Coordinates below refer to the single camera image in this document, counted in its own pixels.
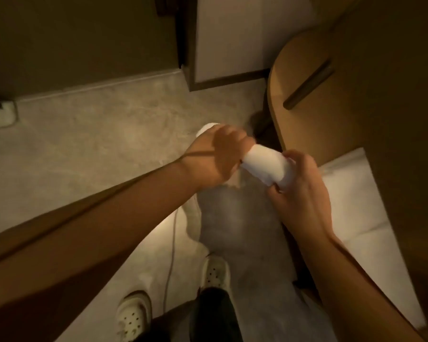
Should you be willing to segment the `white bed sheet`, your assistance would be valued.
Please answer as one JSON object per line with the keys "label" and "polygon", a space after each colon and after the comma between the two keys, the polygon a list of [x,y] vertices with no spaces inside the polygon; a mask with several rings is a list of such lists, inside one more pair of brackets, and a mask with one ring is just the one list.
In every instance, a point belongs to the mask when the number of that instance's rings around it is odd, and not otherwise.
{"label": "white bed sheet", "polygon": [[384,295],[416,328],[426,327],[371,167],[362,148],[320,168],[333,230]]}

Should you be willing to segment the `white towel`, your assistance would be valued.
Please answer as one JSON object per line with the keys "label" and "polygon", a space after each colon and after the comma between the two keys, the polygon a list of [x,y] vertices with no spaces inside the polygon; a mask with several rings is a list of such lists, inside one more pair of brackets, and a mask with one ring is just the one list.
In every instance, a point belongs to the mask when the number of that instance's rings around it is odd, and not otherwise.
{"label": "white towel", "polygon": [[244,342],[337,342],[325,312],[302,292],[314,283],[265,194],[291,174],[279,152],[256,144],[237,182],[196,195],[200,227],[189,235],[228,262]]}

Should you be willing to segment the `person's right forearm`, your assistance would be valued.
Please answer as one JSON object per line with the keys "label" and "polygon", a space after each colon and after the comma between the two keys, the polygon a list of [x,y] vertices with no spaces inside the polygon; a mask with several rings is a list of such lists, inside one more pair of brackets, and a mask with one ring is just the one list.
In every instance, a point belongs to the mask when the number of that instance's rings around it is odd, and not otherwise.
{"label": "person's right forearm", "polygon": [[327,234],[295,239],[339,342],[425,342],[355,259]]}

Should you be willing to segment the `curved wooden cabinet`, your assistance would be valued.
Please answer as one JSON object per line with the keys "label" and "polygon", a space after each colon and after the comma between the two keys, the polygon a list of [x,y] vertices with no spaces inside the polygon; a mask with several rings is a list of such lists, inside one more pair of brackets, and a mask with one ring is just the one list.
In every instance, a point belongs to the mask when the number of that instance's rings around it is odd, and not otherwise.
{"label": "curved wooden cabinet", "polygon": [[428,330],[428,0],[310,0]]}

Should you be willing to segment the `white floor-level object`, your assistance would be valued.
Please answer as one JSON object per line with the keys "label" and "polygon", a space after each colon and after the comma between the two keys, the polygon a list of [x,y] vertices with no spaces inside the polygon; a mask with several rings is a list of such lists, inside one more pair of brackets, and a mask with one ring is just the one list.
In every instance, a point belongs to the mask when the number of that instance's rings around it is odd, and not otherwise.
{"label": "white floor-level object", "polygon": [[0,129],[14,125],[18,121],[18,118],[16,102],[2,102],[0,107]]}

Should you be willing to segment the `person's right hand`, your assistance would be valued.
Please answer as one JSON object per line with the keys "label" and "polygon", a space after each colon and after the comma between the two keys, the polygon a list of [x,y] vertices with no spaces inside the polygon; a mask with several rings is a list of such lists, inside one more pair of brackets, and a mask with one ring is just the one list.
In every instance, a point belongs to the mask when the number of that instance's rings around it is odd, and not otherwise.
{"label": "person's right hand", "polygon": [[297,150],[282,153],[290,163],[294,178],[286,189],[287,212],[277,212],[281,222],[298,243],[336,240],[332,227],[329,192],[313,157]]}

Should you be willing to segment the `person's left hand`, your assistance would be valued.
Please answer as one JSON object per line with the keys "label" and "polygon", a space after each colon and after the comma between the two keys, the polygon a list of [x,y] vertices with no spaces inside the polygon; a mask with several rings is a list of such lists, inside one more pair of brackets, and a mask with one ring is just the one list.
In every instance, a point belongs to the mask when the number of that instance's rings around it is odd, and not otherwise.
{"label": "person's left hand", "polygon": [[212,188],[227,182],[242,163],[229,165],[216,159],[214,132],[220,126],[224,125],[215,124],[200,134],[181,157],[181,163],[188,169],[197,190]]}

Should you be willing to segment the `person's white left clog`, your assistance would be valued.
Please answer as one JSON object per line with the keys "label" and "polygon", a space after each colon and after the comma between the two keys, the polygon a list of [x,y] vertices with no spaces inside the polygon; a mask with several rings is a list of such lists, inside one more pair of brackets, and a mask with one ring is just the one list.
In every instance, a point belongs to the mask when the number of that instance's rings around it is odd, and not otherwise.
{"label": "person's white left clog", "polygon": [[152,306],[149,295],[136,290],[119,303],[115,314],[117,342],[134,342],[149,330]]}

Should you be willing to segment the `white door panel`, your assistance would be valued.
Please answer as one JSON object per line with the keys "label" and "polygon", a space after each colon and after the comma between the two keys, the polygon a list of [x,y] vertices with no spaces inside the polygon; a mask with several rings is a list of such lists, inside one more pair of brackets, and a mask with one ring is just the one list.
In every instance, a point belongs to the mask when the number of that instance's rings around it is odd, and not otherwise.
{"label": "white door panel", "polygon": [[268,69],[316,24],[310,0],[197,0],[196,83]]}

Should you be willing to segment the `person's white clog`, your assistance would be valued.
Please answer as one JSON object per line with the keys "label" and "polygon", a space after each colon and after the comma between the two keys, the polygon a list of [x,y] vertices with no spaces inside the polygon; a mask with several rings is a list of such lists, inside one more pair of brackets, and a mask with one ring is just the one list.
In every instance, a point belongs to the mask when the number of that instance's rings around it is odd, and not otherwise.
{"label": "person's white clog", "polygon": [[206,289],[219,289],[231,298],[230,269],[228,262],[214,253],[208,254],[202,265],[201,283],[197,297]]}
{"label": "person's white clog", "polygon": [[115,314],[117,342],[134,342],[149,330],[152,306],[149,295],[136,290],[119,303]]}

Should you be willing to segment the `person's left forearm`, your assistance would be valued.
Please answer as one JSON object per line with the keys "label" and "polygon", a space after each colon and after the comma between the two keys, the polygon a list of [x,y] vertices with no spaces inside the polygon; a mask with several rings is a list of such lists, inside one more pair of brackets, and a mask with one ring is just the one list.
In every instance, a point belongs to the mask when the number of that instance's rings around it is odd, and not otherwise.
{"label": "person's left forearm", "polygon": [[1,232],[0,342],[56,342],[204,174],[181,158]]}

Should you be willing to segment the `person's white right clog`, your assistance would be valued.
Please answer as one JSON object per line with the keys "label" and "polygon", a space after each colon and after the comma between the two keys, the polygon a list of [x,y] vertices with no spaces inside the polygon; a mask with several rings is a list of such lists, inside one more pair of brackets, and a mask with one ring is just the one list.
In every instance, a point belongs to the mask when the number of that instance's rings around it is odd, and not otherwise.
{"label": "person's white right clog", "polygon": [[214,253],[208,254],[202,265],[201,283],[197,297],[206,289],[219,289],[231,298],[230,269],[228,262]]}

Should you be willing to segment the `person's black trousers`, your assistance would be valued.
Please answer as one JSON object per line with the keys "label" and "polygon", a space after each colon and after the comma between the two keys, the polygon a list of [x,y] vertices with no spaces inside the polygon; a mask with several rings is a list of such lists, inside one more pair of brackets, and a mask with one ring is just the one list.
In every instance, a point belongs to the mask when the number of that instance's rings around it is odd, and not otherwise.
{"label": "person's black trousers", "polygon": [[148,324],[133,342],[244,342],[229,293],[199,289],[196,299],[177,306]]}

